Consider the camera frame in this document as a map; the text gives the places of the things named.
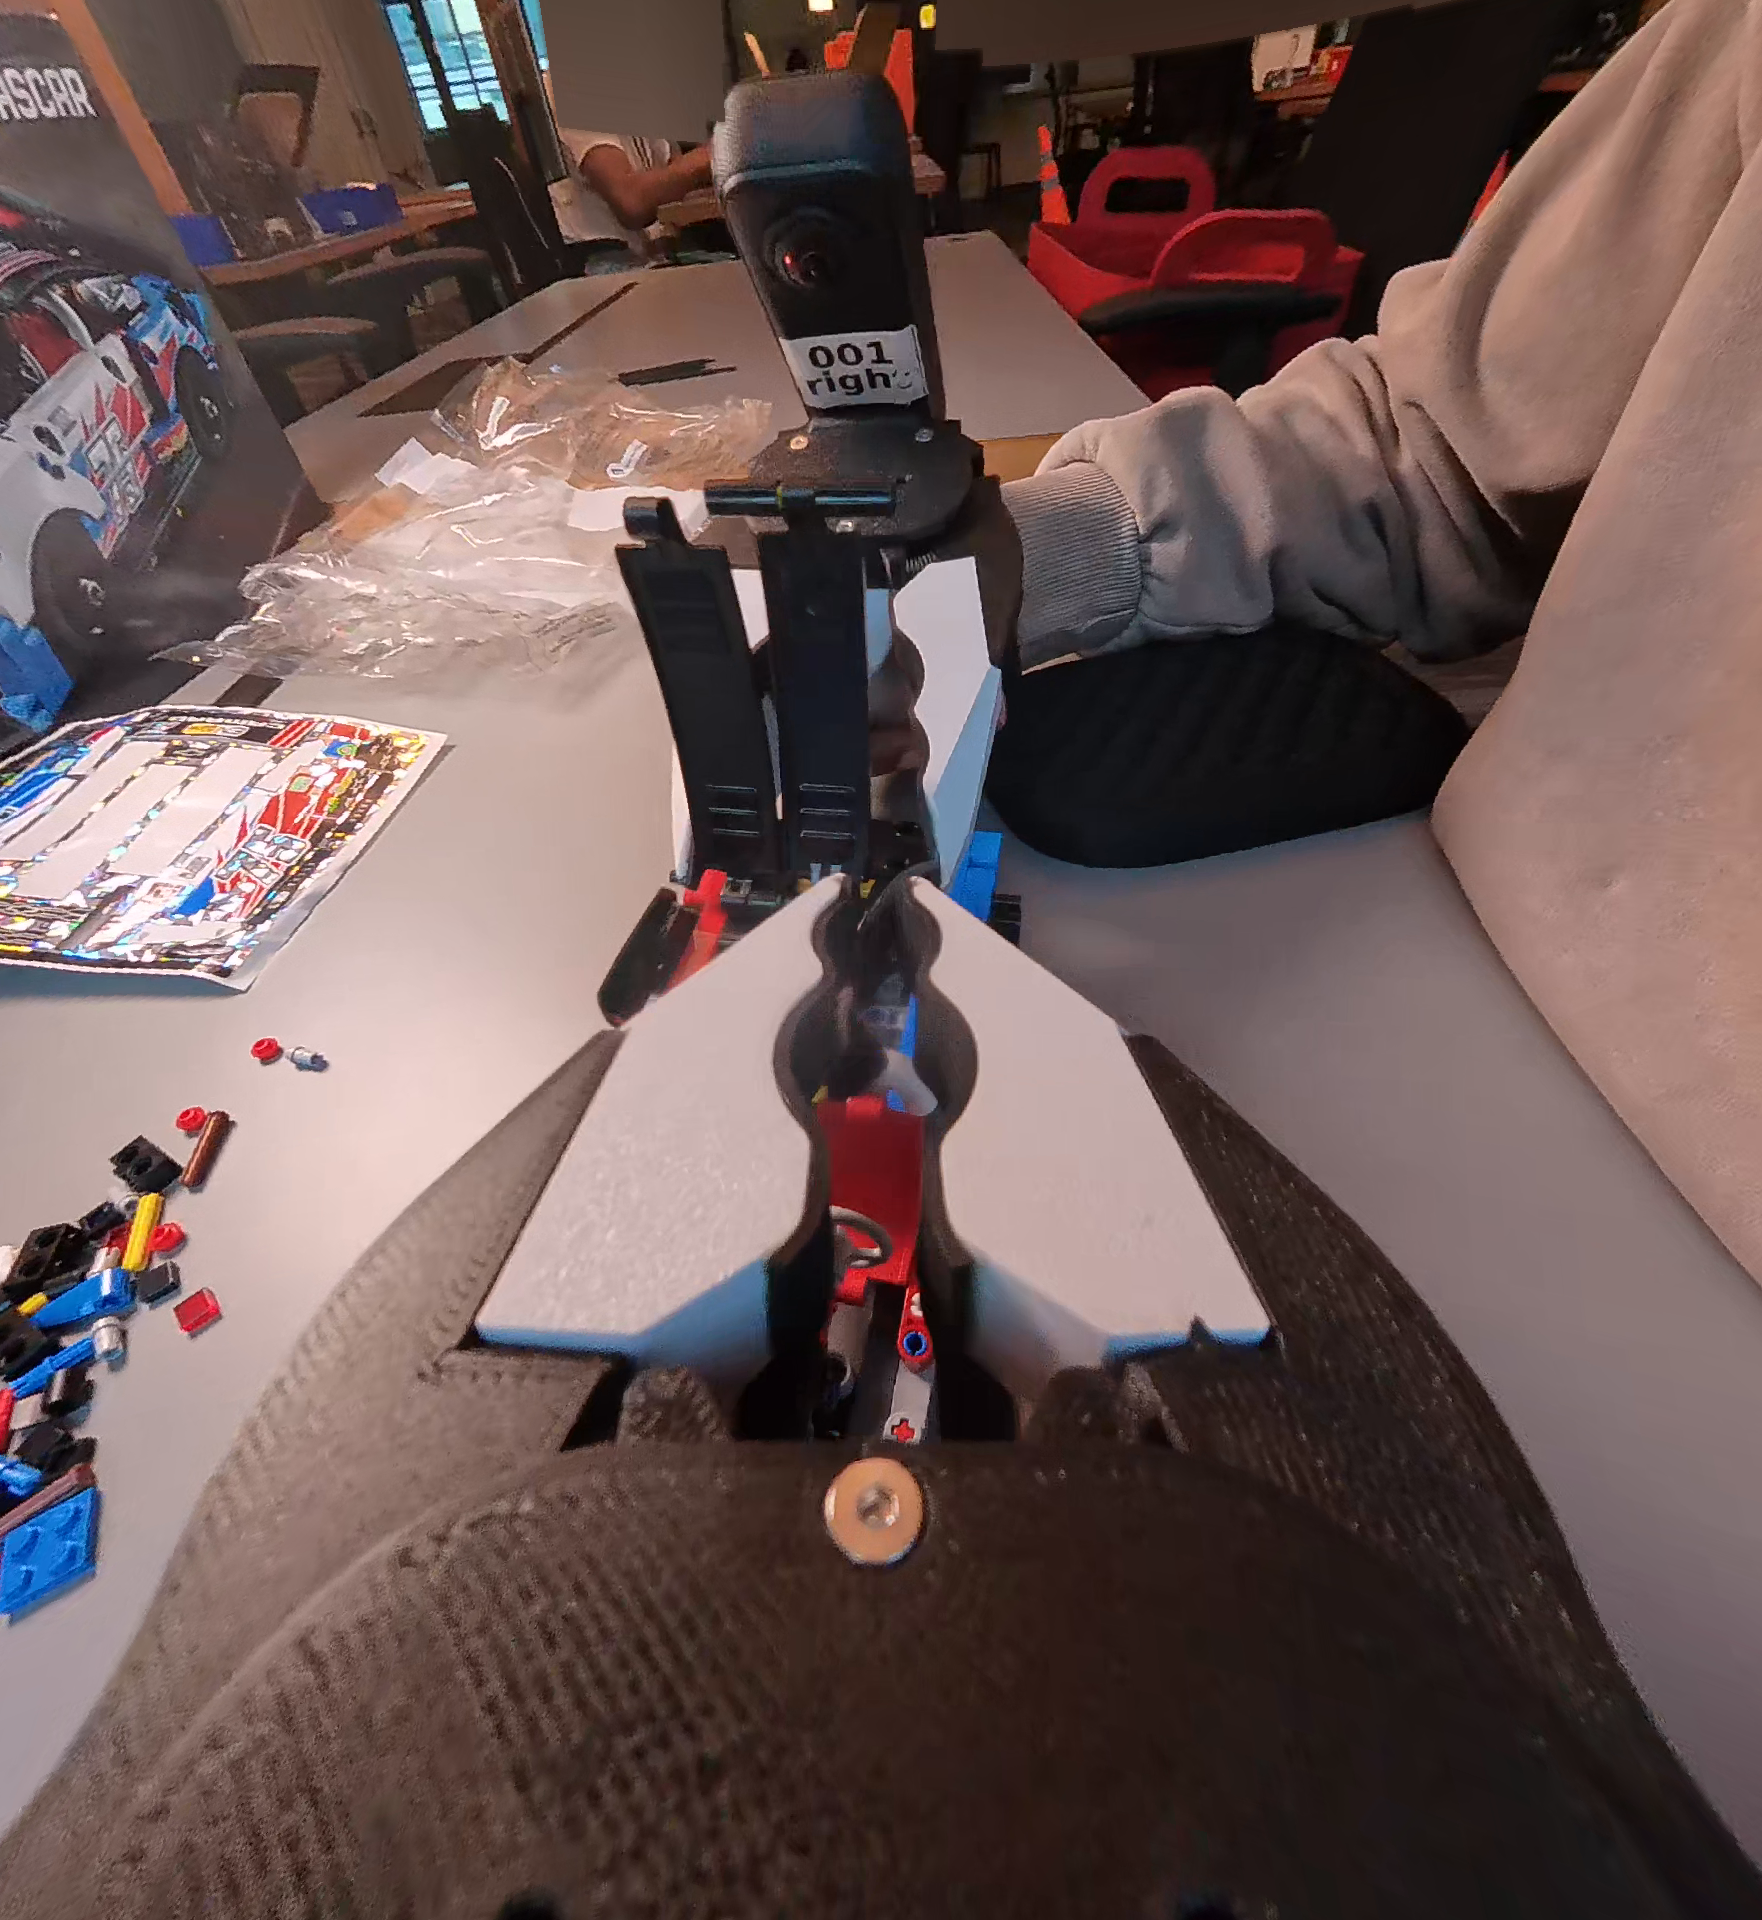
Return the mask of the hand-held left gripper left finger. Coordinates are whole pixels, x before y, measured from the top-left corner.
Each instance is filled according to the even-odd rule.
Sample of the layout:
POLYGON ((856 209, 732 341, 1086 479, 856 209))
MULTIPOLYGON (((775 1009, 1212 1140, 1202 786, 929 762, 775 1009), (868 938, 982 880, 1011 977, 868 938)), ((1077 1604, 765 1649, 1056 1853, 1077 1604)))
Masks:
POLYGON ((825 877, 619 1032, 476 1318, 496 1347, 758 1374, 769 1269, 825 1206, 792 1040, 821 994, 825 877))

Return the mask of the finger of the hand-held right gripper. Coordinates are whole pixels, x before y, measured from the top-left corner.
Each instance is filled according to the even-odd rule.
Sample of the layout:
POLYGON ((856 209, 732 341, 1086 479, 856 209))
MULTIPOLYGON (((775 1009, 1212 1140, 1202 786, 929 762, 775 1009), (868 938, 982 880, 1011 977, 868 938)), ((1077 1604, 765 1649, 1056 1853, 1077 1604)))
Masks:
MULTIPOLYGON (((749 660, 758 657, 767 642, 767 614, 758 571, 729 570, 735 601, 740 608, 743 633, 749 644, 749 660)), ((690 886, 695 880, 694 866, 694 810, 687 796, 687 780, 680 762, 680 751, 671 757, 671 880, 690 886)))
POLYGON ((940 886, 950 887, 974 840, 990 751, 1004 711, 1004 680, 990 660, 975 559, 937 559, 902 588, 867 588, 868 691, 920 665, 911 723, 926 743, 918 772, 920 816, 940 886))

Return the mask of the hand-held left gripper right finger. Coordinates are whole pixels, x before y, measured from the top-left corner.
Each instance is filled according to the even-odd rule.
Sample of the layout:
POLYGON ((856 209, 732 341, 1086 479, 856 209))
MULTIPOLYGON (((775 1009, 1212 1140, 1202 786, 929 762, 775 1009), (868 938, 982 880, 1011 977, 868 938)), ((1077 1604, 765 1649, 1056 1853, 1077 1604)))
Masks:
POLYGON ((1269 1318, 1122 1028, 916 880, 922 1064, 947 1076, 937 1222, 990 1374, 1093 1369, 1269 1318))

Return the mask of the lego race car model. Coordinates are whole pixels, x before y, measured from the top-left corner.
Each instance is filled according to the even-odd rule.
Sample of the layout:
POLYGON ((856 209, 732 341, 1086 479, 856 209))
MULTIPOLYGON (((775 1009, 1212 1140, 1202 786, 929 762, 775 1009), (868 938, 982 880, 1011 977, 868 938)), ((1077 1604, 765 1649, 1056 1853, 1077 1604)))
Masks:
MULTIPOLYGON (((868 816, 867 588, 897 589, 909 562, 805 492, 724 484, 701 500, 717 519, 767 525, 753 536, 767 614, 758 664, 725 557, 692 542, 663 494, 625 507, 617 551, 694 810, 695 880, 670 884, 701 904, 701 921, 667 990, 825 877, 844 877, 856 917, 901 877, 940 884, 926 828, 875 829, 868 816)), ((1020 908, 997 892, 1000 849, 975 828, 943 892, 1014 943, 1020 908)), ((937 1434, 918 1255, 935 1100, 901 964, 862 958, 840 994, 855 1061, 810 1092, 835 1248, 815 1431, 913 1447, 937 1434)))

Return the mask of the person's right forearm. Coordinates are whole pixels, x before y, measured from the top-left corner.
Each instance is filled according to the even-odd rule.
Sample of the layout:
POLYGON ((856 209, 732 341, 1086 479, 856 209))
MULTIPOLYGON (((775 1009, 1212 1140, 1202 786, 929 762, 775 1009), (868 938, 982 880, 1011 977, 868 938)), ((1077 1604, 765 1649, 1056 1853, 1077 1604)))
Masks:
POLYGON ((1273 624, 1469 660, 1513 640, 1620 412, 1618 351, 1458 257, 1242 398, 1068 431, 1006 492, 1022 664, 1273 624))

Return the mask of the pile of mixed lego pieces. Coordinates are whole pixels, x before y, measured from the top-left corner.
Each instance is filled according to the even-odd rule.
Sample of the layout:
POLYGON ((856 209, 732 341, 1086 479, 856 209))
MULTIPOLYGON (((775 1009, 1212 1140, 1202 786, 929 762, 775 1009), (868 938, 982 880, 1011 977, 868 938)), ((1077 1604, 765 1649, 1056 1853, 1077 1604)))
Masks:
POLYGON ((198 1292, 181 1277, 188 1231, 174 1212, 208 1185, 233 1119, 192 1106, 176 1128, 178 1154, 128 1140, 108 1162, 106 1200, 0 1248, 3 1621, 39 1614, 96 1575, 100 1442, 89 1421, 100 1385, 124 1367, 140 1320, 174 1320, 174 1306, 198 1292))

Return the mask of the black lego set box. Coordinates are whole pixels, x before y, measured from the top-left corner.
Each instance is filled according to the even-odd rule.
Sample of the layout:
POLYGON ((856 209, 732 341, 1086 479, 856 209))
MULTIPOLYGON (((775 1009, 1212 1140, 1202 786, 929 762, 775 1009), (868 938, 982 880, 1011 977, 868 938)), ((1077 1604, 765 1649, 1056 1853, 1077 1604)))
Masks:
POLYGON ((0 12, 0 759, 137 707, 316 520, 98 76, 0 12))

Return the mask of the person's right hand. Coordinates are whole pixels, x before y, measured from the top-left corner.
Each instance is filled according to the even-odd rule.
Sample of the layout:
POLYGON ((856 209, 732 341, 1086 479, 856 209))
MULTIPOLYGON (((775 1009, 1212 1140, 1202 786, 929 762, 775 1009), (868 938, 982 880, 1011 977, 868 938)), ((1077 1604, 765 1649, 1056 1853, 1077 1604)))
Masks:
POLYGON ((918 716, 926 661, 913 642, 891 628, 878 664, 868 667, 868 816, 875 829, 923 828, 923 772, 929 759, 918 716))

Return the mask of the clear plastic bags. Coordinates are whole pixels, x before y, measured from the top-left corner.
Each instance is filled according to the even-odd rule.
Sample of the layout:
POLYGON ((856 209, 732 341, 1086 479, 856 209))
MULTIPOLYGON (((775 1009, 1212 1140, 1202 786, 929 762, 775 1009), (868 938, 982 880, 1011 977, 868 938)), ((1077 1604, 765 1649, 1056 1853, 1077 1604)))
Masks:
POLYGON ((663 494, 700 536, 701 486, 742 477, 772 430, 762 398, 486 363, 325 526, 244 573, 244 617, 159 657, 279 680, 549 672, 632 626, 625 507, 663 494))

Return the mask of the red chairs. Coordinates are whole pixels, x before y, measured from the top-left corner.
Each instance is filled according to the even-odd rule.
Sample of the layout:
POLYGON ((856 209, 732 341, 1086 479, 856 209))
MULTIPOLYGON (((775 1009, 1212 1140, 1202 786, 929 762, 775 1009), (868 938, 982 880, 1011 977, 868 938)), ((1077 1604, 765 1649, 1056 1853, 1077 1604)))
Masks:
POLYGON ((1220 209, 1188 146, 1111 151, 1026 245, 1032 279, 1151 402, 1239 396, 1334 338, 1362 264, 1318 211, 1220 209))

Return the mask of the colourful sticker sheet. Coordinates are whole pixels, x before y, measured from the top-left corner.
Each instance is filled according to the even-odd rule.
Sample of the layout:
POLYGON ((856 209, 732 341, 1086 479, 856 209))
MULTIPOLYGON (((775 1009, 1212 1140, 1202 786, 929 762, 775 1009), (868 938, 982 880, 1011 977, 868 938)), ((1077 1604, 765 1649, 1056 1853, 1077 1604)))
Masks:
POLYGON ((57 729, 0 760, 0 969, 246 990, 446 747, 265 708, 57 729))

